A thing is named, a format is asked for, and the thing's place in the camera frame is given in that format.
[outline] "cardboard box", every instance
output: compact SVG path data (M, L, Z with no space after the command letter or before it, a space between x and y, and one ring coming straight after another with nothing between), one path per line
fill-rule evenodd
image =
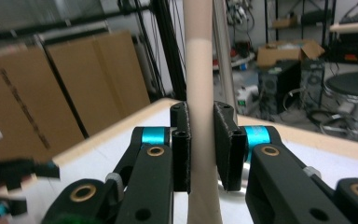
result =
M314 40L276 41L258 48L257 65L269 67L284 59L316 59L323 53L324 49Z
M282 29L282 28L294 27L297 26L297 24L298 24L297 15L294 15L291 18L283 18L273 21L272 28Z
M48 53L89 135L150 104L129 32L57 44Z
M83 140L42 49L0 57L0 160L49 161Z

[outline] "white table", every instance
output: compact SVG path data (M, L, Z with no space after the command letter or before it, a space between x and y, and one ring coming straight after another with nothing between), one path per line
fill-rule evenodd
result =
M26 197L28 215L11 218L10 223L39 223L60 192L81 178L104 180L112 172L130 143L135 126L168 126L169 108L176 102L160 100L146 109L122 120L54 158L61 167L61 180L39 179L10 195ZM258 119L239 117L240 125L271 125ZM344 177L358 177L358 143L275 125L283 142L303 162L322 172L323 180L332 188ZM252 223L245 203L244 191L220 192L224 223ZM175 193L174 223L186 223L187 195Z

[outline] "computer case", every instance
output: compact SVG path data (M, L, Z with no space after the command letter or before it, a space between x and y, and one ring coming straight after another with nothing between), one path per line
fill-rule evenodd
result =
M324 84L324 60L306 59L301 64L300 93L303 108L307 111L320 108Z
M295 60L278 61L268 71L261 72L258 76L260 112L269 115L282 113L284 96L300 87L300 79L300 61ZM298 94L288 97L285 106L290 106L296 98Z

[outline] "black stool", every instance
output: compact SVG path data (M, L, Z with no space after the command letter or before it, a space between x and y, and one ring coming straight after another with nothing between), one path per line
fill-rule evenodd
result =
M335 115L331 119L322 122L321 131L324 130L350 133L357 138L358 136L358 72L346 73L336 77L328 78L324 83L327 94L331 94L338 99L354 104L354 109L350 115ZM336 119L346 119L349 124L348 129L332 128L325 126L331 124Z

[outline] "blue ring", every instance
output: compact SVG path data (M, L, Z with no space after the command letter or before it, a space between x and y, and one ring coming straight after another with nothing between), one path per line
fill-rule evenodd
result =
M245 126L244 130L248 136L249 153L247 162L251 161L252 151L255 146L263 143L270 143L269 131L264 126Z
M7 209L2 203L0 203L0 217L5 216L6 214L7 214Z
M142 144L164 145L164 142L164 127L144 127L144 131L142 133Z

